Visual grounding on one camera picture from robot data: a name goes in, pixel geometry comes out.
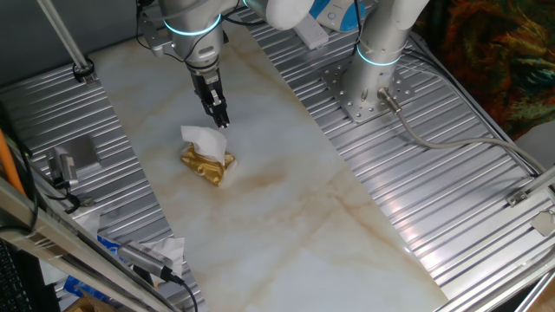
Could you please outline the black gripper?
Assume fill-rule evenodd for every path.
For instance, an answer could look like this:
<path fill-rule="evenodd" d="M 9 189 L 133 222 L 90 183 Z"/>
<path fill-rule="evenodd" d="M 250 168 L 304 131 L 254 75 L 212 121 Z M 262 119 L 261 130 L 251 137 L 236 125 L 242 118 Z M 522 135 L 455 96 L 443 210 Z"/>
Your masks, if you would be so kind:
<path fill-rule="evenodd" d="M 193 85 L 196 95 L 202 100 L 203 108 L 207 115 L 211 116 L 218 128 L 229 126 L 226 99 L 223 97 L 223 87 L 219 69 L 211 69 L 206 72 L 192 72 Z"/>

